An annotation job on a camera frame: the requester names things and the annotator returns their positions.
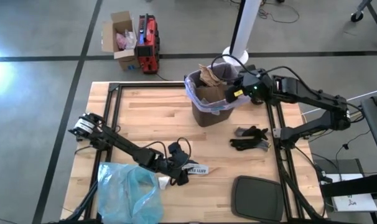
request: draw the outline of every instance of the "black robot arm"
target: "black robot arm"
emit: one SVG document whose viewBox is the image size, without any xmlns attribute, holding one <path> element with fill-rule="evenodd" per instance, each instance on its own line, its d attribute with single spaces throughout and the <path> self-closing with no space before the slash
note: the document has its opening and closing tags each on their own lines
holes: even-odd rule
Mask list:
<svg viewBox="0 0 377 224">
<path fill-rule="evenodd" d="M 325 109 L 319 118 L 295 128 L 275 129 L 275 138 L 281 145 L 292 149 L 301 137 L 310 136 L 323 130 L 344 130 L 350 127 L 349 110 L 346 99 L 332 96 L 321 90 L 310 89 L 302 80 L 274 75 L 270 77 L 264 70 L 252 70 L 234 82 L 233 91 L 226 92 L 226 99 L 235 100 L 240 93 L 248 95 L 252 101 L 265 101 L 272 105 L 279 102 L 305 103 Z"/>
<path fill-rule="evenodd" d="M 113 146 L 132 156 L 139 166 L 152 171 L 168 175 L 176 180 L 177 185 L 186 184 L 189 181 L 188 172 L 182 169 L 189 161 L 189 155 L 181 150 L 179 144 L 169 146 L 171 157 L 149 147 L 139 147 L 133 142 L 120 136 L 112 128 L 104 124 L 101 116 L 93 113 L 85 113 L 79 117 L 73 129 L 68 130 L 78 140 L 88 139 L 97 150 L 110 150 Z"/>
</svg>

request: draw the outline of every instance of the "concrete floor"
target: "concrete floor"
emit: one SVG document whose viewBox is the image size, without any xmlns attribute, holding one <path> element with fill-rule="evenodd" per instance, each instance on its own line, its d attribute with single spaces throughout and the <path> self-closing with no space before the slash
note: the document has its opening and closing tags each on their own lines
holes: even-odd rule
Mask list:
<svg viewBox="0 0 377 224">
<path fill-rule="evenodd" d="M 15 60 L 0 62 L 1 218 L 16 223 L 32 223 L 70 86 L 98 1 L 0 0 L 0 59 Z M 349 22 L 350 14 L 358 3 L 360 0 L 286 0 L 285 4 L 298 10 L 299 21 L 278 24 L 257 19 L 248 43 L 249 51 L 377 51 L 377 26 L 368 10 L 365 10 L 361 22 Z M 377 12 L 377 0 L 373 1 L 373 5 Z M 131 11 L 136 25 L 140 14 L 147 12 L 156 16 L 162 54 L 222 52 L 230 44 L 238 12 L 236 6 L 227 0 L 103 0 L 87 55 L 107 55 L 101 51 L 101 23 L 109 20 L 110 13 L 123 10 Z M 294 18 L 285 8 L 267 5 L 265 10 L 273 13 L 276 19 Z M 377 56 L 274 55 L 251 58 L 248 64 L 255 63 L 263 68 L 287 65 L 312 88 L 322 88 L 346 98 L 377 90 Z M 28 58 L 44 56 L 50 56 L 49 61 Z M 75 57 L 63 59 L 58 56 Z M 171 80 L 182 80 L 185 74 L 197 69 L 199 63 L 209 64 L 211 61 L 210 58 L 165 59 L 161 60 L 159 73 Z M 288 75 L 285 71 L 278 74 Z M 85 111 L 93 81 L 123 80 L 159 79 L 143 75 L 140 71 L 123 72 L 113 60 L 84 62 L 71 113 L 67 114 L 70 118 L 68 127 L 73 126 L 77 117 Z M 303 112 L 313 109 L 306 105 L 301 105 L 301 108 Z M 308 120 L 318 116 L 319 111 L 306 115 Z M 367 130 L 365 122 L 353 125 L 349 130 L 312 142 L 312 151 L 334 159 L 343 143 Z M 76 145 L 72 135 L 64 135 L 43 222 L 56 221 L 60 216 Z M 377 171 L 377 148 L 370 134 L 356 140 L 350 150 L 342 152 L 339 158 L 356 157 L 366 172 Z M 371 223 L 367 213 L 328 215 L 339 221 Z"/>
</svg>

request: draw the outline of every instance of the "wooden table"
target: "wooden table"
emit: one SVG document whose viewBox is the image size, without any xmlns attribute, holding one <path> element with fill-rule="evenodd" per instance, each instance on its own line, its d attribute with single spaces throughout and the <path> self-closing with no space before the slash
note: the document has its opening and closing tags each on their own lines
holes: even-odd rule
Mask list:
<svg viewBox="0 0 377 224">
<path fill-rule="evenodd" d="M 108 82 L 92 83 L 86 111 L 103 114 L 108 85 Z M 282 110 L 287 126 L 302 124 L 298 105 L 282 104 Z M 192 159 L 209 166 L 209 174 L 191 175 L 188 184 L 168 186 L 162 191 L 162 222 L 253 222 L 231 212 L 234 178 L 249 175 L 279 182 L 273 147 L 268 152 L 262 149 L 239 152 L 228 144 L 229 139 L 235 138 L 233 131 L 237 127 L 255 125 L 270 129 L 265 105 L 245 104 L 235 108 L 228 120 L 201 128 L 193 118 L 191 102 L 183 88 L 123 88 L 118 125 L 121 127 L 119 134 L 139 146 L 156 140 L 169 145 L 183 136 L 192 146 Z M 87 144 L 81 142 L 78 147 Z M 312 158 L 307 141 L 300 140 L 297 146 Z M 182 149 L 188 152 L 185 144 L 182 144 Z M 292 156 L 300 191 L 315 210 L 322 213 L 323 200 L 315 171 L 299 151 L 292 150 Z M 80 151 L 75 156 L 62 218 L 69 216 L 69 210 L 74 210 L 87 193 L 94 157 L 94 149 Z M 118 149 L 113 150 L 111 160 L 122 164 L 134 163 L 130 156 Z M 289 195 L 295 216 L 291 191 Z"/>
</svg>

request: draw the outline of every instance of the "blue plastic bag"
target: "blue plastic bag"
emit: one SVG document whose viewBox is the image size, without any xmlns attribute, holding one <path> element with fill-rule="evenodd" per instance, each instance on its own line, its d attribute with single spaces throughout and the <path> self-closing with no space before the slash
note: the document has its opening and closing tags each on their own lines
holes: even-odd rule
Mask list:
<svg viewBox="0 0 377 224">
<path fill-rule="evenodd" d="M 137 165 L 102 162 L 97 191 L 104 224 L 159 223 L 164 214 L 155 173 Z"/>
</svg>

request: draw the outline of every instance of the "white pole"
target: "white pole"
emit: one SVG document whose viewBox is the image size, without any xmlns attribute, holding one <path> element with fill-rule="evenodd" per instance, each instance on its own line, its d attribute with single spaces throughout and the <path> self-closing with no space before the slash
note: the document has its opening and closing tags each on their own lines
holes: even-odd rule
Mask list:
<svg viewBox="0 0 377 224">
<path fill-rule="evenodd" d="M 244 9 L 241 15 L 240 24 L 236 34 L 236 39 L 233 47 L 232 56 L 238 58 L 240 62 L 245 64 L 248 61 L 248 52 L 246 51 L 246 45 L 251 35 L 253 24 L 255 23 L 256 16 L 258 16 L 261 0 L 246 0 L 244 2 Z M 230 47 L 227 47 L 223 54 L 230 54 Z M 239 66 L 236 60 L 230 57 L 223 57 L 225 62 L 234 66 Z"/>
</svg>

